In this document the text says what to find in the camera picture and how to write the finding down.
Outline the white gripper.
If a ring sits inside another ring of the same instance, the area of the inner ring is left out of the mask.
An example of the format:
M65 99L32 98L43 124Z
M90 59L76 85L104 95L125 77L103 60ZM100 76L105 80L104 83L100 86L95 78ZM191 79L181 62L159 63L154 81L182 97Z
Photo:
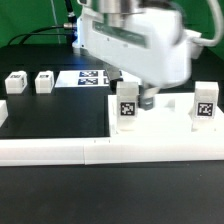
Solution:
M176 10L147 8L125 18L120 28L103 15L82 10L85 48L92 56L159 88L185 83L191 76L191 32ZM155 87L139 87L138 106L154 106Z

